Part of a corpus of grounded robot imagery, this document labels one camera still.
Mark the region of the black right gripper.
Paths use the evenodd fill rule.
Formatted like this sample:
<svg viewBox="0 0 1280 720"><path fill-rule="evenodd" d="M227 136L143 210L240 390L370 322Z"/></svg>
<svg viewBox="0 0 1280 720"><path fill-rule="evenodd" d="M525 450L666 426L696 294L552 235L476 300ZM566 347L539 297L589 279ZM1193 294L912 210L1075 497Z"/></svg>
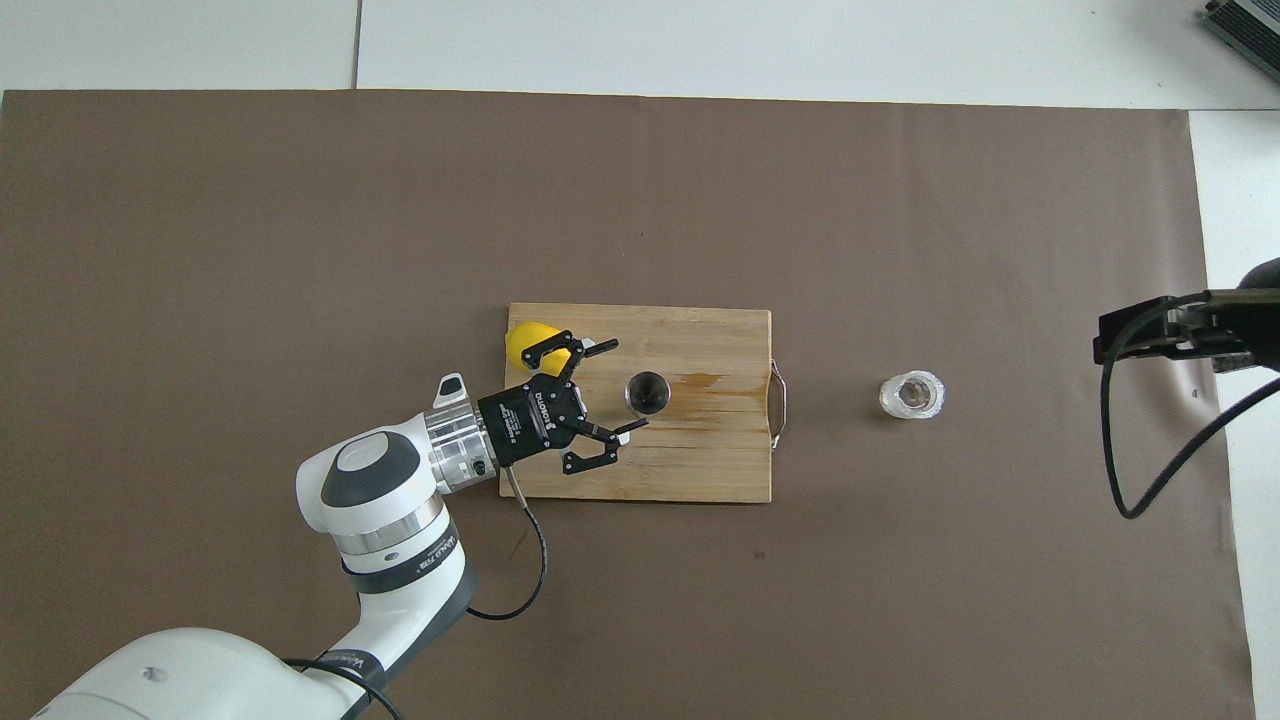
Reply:
<svg viewBox="0 0 1280 720"><path fill-rule="evenodd" d="M1221 291L1187 313L1193 345L1211 360L1212 372L1251 368L1279 370L1279 260L1261 263L1242 278L1235 293ZM1185 360L1179 324L1170 320L1180 296L1158 296L1098 316L1092 357L1105 364L1115 347L1116 361L1138 357Z"/></svg>

